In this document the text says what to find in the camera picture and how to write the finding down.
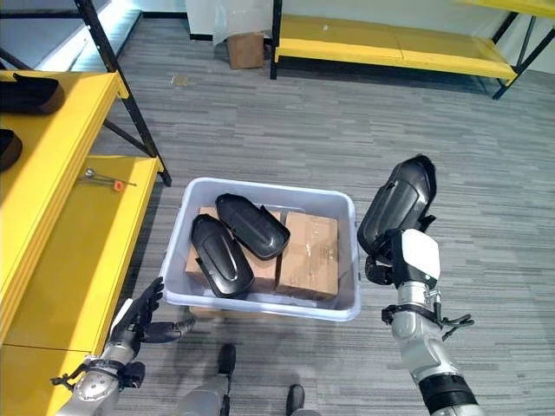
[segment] yellow shelf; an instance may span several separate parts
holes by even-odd
[[[70,392],[54,387],[49,379],[70,374],[83,361],[75,351],[12,347],[0,349],[0,414],[3,416],[53,416]]]
[[[3,128],[19,136],[23,152],[0,175],[0,345],[115,96],[127,97],[117,73],[19,73],[56,78],[65,92],[65,102],[50,115],[2,114]],[[11,79],[11,74],[0,71],[0,78]]]
[[[555,0],[466,0],[492,9],[518,11],[539,17],[555,18]]]
[[[81,167],[137,184],[77,181],[29,280],[4,345],[98,354],[150,193],[155,158],[90,156]]]
[[[283,15],[280,56],[481,75],[516,74],[487,39],[323,17]]]

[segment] brown cardboard box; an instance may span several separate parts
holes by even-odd
[[[276,292],[308,299],[337,295],[337,221],[289,212],[291,232],[284,250]]]
[[[279,219],[279,211],[270,211],[271,215]],[[215,207],[203,206],[200,208],[199,214],[208,214],[214,218],[218,218],[218,212]],[[252,290],[257,292],[272,292],[276,287],[276,266],[278,265],[278,260],[274,257],[271,260],[260,260],[245,247],[241,246],[245,257],[251,266],[252,273],[254,274],[254,284]],[[196,258],[199,255],[191,244],[189,249],[189,256],[187,257],[187,263],[185,266],[185,272],[198,282],[202,283],[208,287],[208,282],[206,281],[205,275],[199,267]]]
[[[264,35],[244,33],[227,38],[229,65],[232,69],[262,68],[264,64]]]

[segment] shoe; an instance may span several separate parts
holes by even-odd
[[[233,344],[225,344],[219,350],[218,374],[225,374],[231,379],[234,369],[235,346]]]
[[[304,388],[300,384],[294,384],[289,387],[287,394],[287,404],[285,405],[285,414],[291,416],[298,409],[304,407]]]
[[[219,410],[219,416],[229,416],[230,411],[230,404],[229,404],[229,396],[224,396],[224,400],[222,401],[222,408]]]

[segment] black shelf frame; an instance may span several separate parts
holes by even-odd
[[[150,156],[151,158],[158,157],[162,164],[162,172],[160,176],[164,185],[172,185],[172,177],[167,171],[166,164],[156,147],[153,136],[148,130],[147,123],[140,112],[137,101],[135,100],[131,88],[127,83],[127,79],[121,70],[120,64],[118,63],[117,57],[115,55],[112,46],[102,28],[102,25],[98,19],[98,14],[91,0],[74,0],[76,10],[10,10],[0,12],[0,19],[30,19],[30,18],[48,18],[48,19],[82,19],[85,26],[88,29],[93,42],[95,43],[96,49],[104,62],[104,66],[108,72],[118,72],[123,84],[128,92],[127,98],[122,98],[123,104],[129,113],[131,120],[137,128],[137,132],[140,136],[140,141],[135,139],[131,134],[127,133],[122,128],[116,126],[113,122],[109,120],[104,120],[104,126],[110,129],[112,132],[118,134],[125,141],[131,143],[133,146],[137,147],[139,150]],[[14,66],[17,69],[33,69],[26,65],[25,63],[19,61],[15,56],[10,54],[10,52],[0,48],[0,58],[4,59],[7,63]]]
[[[270,62],[270,79],[275,80],[278,78],[278,64],[276,63],[276,48],[279,46],[279,35],[281,31],[281,15],[282,15],[283,0],[274,0],[273,4],[273,20],[271,26],[271,62]],[[495,35],[492,37],[492,42],[497,43],[505,32],[509,29],[511,24],[519,15],[516,11],[511,11],[507,14],[503,23],[499,26]],[[511,82],[503,82],[498,79],[500,84],[499,90],[493,95],[494,100],[498,100],[501,96],[509,89],[514,82],[516,82],[522,74],[528,69],[528,67],[534,62],[534,60],[541,54],[547,45],[555,38],[555,27],[552,28],[547,35],[539,42],[538,46],[530,53],[525,59],[526,49],[528,48],[528,43],[530,42],[530,36],[533,32],[534,24],[536,23],[536,16],[530,17],[530,22],[528,23],[528,30],[524,41],[522,42],[522,48],[520,49],[519,59],[517,64],[513,66],[514,72],[517,76]]]

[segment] white plastic bin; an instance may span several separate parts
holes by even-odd
[[[190,278],[185,272],[185,263],[193,220],[200,207],[214,206],[216,197],[227,192],[247,197],[253,204],[265,205],[269,210],[287,209],[335,218],[339,234],[337,296],[328,301],[309,301],[290,296],[248,293],[241,299],[225,299],[216,297],[210,289]],[[176,305],[350,321],[361,309],[355,220],[353,201],[344,193],[225,179],[195,179],[185,189],[160,271],[165,284],[164,297],[167,302]]]

